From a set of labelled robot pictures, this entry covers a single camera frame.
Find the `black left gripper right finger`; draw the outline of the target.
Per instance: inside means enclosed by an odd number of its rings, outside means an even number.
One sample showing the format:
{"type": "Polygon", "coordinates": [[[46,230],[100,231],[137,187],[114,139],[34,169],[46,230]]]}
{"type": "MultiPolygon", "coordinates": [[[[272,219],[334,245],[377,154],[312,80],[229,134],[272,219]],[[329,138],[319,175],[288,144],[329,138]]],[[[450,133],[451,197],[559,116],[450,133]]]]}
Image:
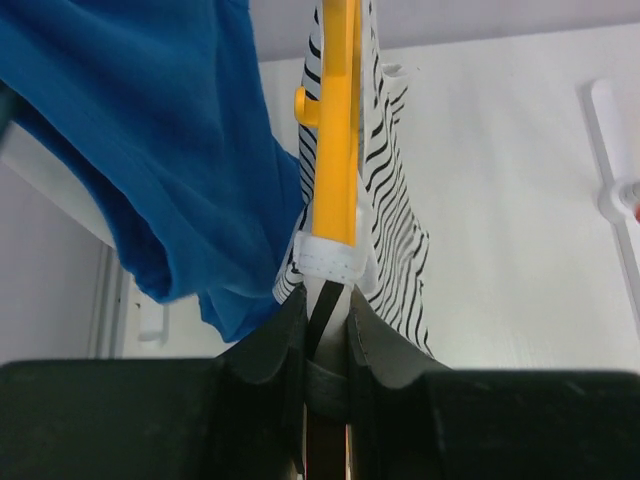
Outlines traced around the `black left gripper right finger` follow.
{"type": "Polygon", "coordinates": [[[637,374],[451,369],[351,304],[354,478],[638,477],[637,374]]]}

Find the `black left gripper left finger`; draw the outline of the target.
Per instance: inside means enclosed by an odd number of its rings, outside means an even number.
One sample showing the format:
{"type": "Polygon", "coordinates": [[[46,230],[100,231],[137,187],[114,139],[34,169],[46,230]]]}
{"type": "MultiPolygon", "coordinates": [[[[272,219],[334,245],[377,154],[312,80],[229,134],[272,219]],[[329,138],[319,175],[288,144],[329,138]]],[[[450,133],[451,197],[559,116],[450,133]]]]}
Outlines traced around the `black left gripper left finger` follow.
{"type": "Polygon", "coordinates": [[[5,479],[294,479],[306,293],[215,358],[1,369],[5,479]]]}

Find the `white black-striped tank top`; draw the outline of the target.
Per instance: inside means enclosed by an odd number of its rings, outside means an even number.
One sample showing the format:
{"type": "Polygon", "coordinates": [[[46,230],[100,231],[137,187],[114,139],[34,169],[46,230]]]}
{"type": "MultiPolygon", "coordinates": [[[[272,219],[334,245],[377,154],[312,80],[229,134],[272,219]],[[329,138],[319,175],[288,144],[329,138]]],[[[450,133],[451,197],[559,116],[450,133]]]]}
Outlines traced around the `white black-striped tank top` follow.
{"type": "MultiPolygon", "coordinates": [[[[401,65],[383,64],[377,36],[376,1],[362,1],[363,47],[359,160],[361,184],[370,219],[367,270],[358,285],[374,312],[407,341],[433,358],[424,320],[422,274],[429,250],[429,235],[417,219],[409,200],[398,140],[398,126],[405,106],[408,81],[401,65]]],[[[321,95],[323,7],[316,1],[314,24],[304,57],[301,86],[307,97],[321,95]]],[[[315,180],[317,129],[299,126],[300,181],[304,208],[297,221],[299,231],[310,232],[312,185],[315,180]]],[[[282,304],[302,283],[293,244],[287,250],[273,293],[282,304]]]]}

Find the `yellow hanger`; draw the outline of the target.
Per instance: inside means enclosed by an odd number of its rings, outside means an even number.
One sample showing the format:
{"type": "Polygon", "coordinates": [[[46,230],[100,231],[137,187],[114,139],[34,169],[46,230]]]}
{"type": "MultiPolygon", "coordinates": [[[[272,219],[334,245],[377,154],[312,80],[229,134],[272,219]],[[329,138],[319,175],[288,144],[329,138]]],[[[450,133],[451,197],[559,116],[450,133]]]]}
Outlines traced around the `yellow hanger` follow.
{"type": "Polygon", "coordinates": [[[317,130],[312,234],[356,245],[361,3],[322,3],[320,98],[295,93],[297,121],[317,130]]]}

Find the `blue tank top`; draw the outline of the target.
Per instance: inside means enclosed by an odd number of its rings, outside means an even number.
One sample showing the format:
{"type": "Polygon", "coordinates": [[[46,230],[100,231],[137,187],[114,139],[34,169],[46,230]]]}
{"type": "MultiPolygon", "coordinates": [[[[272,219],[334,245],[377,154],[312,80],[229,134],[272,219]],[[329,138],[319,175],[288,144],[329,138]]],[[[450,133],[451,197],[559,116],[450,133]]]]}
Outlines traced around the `blue tank top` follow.
{"type": "Polygon", "coordinates": [[[5,1],[1,80],[142,292],[196,295],[227,342],[274,314],[303,199],[272,134],[247,2],[5,1]]]}

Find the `white clothes rack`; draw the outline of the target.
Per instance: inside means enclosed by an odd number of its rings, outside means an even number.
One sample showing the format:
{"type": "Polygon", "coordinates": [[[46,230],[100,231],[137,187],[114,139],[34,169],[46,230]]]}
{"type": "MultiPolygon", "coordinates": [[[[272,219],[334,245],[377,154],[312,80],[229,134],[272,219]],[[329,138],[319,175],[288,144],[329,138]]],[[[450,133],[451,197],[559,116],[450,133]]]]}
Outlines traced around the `white clothes rack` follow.
{"type": "Polygon", "coordinates": [[[639,171],[613,84],[595,79],[580,89],[585,124],[601,178],[600,214],[617,241],[634,325],[639,325],[639,171]]]}

